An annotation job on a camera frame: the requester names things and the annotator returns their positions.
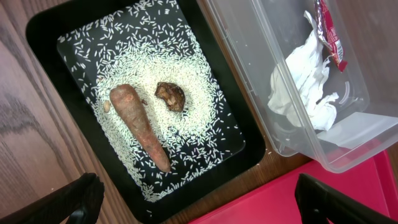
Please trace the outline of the white plastic spoon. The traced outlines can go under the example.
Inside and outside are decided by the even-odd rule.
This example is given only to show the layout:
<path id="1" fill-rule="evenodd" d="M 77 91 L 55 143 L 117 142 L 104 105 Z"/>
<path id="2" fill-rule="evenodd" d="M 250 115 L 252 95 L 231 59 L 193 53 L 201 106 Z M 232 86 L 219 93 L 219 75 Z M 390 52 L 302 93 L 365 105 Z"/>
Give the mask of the white plastic spoon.
<path id="1" fill-rule="evenodd" d="M 108 113 L 110 111 L 111 107 L 111 102 L 109 100 L 105 100 L 103 103 L 103 109 L 105 113 Z"/>

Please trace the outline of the white napkin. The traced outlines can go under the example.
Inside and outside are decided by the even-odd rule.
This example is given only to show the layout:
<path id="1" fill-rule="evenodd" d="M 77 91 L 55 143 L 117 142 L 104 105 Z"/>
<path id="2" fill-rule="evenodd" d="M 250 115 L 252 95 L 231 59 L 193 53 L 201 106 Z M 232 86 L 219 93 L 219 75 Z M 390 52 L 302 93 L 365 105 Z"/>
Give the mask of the white napkin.
<path id="1" fill-rule="evenodd" d="M 293 78 L 305 111 L 314 129 L 328 131 L 336 119 L 336 107 L 332 105 L 339 96 L 336 92 L 323 96 L 323 86 L 328 80 L 330 58 L 322 58 L 323 44 L 317 34 L 317 23 L 308 11 L 303 16 L 313 27 L 305 43 L 295 48 L 285 62 Z M 299 117 L 287 90 L 282 88 L 282 76 L 277 68 L 271 74 L 271 94 L 268 107 L 286 116 L 291 124 L 301 126 Z"/>

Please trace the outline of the brown food scrap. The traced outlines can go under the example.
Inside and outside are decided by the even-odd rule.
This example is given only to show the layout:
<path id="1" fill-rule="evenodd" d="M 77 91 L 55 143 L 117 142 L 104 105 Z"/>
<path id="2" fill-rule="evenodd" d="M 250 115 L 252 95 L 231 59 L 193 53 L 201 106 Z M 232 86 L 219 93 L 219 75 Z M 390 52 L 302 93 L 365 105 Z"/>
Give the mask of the brown food scrap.
<path id="1" fill-rule="evenodd" d="M 158 82 L 155 96 L 165 102 L 169 111 L 182 112 L 185 106 L 185 93 L 174 83 Z"/>

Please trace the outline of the brown carrot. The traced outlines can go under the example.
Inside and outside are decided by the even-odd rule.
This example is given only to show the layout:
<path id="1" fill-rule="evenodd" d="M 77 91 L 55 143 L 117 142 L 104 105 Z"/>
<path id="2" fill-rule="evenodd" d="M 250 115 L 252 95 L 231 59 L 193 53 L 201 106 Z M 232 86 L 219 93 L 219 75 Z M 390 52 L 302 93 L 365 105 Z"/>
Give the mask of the brown carrot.
<path id="1" fill-rule="evenodd" d="M 109 99 L 118 116 L 162 172 L 170 172 L 169 158 L 152 130 L 145 108 L 136 90 L 128 84 L 110 91 Z"/>

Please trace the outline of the white rice pile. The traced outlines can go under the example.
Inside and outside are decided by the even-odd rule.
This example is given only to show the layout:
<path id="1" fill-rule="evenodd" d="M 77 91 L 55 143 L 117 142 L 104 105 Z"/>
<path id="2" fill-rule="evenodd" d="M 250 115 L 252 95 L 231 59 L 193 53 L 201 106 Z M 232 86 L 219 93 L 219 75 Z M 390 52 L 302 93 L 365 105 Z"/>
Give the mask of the white rice pile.
<path id="1" fill-rule="evenodd" d="M 156 202 L 203 175 L 245 144 L 217 79 L 177 1 L 139 1 L 58 37 L 57 50 L 118 159 L 144 199 Z M 155 96 L 158 82 L 185 93 L 182 112 Z M 112 103 L 118 85 L 135 88 L 170 159 L 160 171 Z"/>

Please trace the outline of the red snack wrapper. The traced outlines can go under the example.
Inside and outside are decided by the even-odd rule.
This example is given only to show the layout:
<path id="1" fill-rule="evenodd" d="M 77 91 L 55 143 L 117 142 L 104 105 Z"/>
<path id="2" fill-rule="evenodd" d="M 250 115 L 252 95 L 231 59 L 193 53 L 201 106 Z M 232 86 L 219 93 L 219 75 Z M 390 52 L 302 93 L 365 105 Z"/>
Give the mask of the red snack wrapper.
<path id="1" fill-rule="evenodd" d="M 344 48 L 336 32 L 329 8 L 324 0 L 314 0 L 314 6 L 318 38 L 328 49 L 338 70 L 343 73 L 348 63 L 344 60 Z"/>

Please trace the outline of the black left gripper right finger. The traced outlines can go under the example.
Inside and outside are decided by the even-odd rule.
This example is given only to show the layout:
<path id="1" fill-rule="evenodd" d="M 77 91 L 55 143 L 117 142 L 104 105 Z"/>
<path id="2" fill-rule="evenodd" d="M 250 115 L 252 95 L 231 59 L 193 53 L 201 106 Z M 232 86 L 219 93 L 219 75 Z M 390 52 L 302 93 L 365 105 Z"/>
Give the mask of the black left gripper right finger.
<path id="1" fill-rule="evenodd" d="M 308 174 L 300 174 L 295 200 L 303 224 L 397 224 Z"/>

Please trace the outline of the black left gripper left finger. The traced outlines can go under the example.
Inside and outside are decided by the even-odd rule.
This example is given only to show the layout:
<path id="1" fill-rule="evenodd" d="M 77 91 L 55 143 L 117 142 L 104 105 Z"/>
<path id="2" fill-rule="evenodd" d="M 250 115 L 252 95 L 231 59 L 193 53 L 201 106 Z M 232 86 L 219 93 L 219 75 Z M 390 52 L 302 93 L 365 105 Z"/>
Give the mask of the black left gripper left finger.
<path id="1" fill-rule="evenodd" d="M 104 183 L 94 173 L 1 218 L 1 224 L 69 223 L 95 224 L 104 199 Z"/>

